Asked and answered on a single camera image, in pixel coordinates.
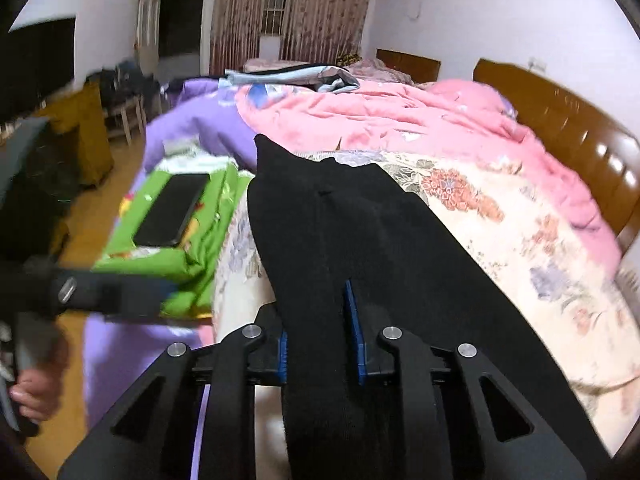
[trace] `finger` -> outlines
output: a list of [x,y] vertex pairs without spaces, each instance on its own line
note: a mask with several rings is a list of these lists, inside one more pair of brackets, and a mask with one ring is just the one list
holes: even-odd
[[11,397],[15,402],[40,413],[53,413],[58,405],[57,397],[35,397],[24,391],[12,389]]
[[47,415],[47,413],[37,412],[36,410],[32,410],[26,406],[20,406],[20,414],[25,418],[37,420],[38,422],[50,419],[50,415]]
[[16,388],[34,396],[57,397],[62,391],[62,377],[56,370],[30,368],[20,374]]

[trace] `pink comforter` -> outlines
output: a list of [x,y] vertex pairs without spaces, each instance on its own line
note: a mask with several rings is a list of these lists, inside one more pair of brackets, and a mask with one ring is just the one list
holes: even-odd
[[236,104],[252,129],[292,152],[387,150],[522,165],[520,174],[546,193],[592,258],[614,275],[620,249],[586,184],[547,153],[533,131],[501,113],[497,92],[463,81],[437,83],[429,91],[396,83],[360,84],[347,94],[285,87],[261,107],[247,97],[250,87],[245,87]]

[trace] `doorway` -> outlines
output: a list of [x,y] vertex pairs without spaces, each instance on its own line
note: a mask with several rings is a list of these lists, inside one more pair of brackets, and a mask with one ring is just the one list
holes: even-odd
[[203,0],[160,0],[156,71],[160,84],[200,75],[202,3]]

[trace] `pillow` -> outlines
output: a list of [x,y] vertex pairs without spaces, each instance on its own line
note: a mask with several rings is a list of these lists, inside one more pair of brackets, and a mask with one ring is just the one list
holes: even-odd
[[404,83],[412,85],[411,76],[389,68],[379,59],[361,59],[347,67],[356,78],[365,81],[377,81],[379,83]]
[[500,92],[484,83],[445,79],[435,82],[424,90],[475,110],[498,112],[513,120],[518,115],[513,105]]

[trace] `human hand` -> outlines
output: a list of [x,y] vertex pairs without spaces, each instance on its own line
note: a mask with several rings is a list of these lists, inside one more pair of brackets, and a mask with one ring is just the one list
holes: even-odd
[[56,413],[60,407],[62,377],[68,365],[68,357],[69,344],[61,334],[51,352],[49,362],[20,373],[10,395],[21,405],[22,416],[42,421]]

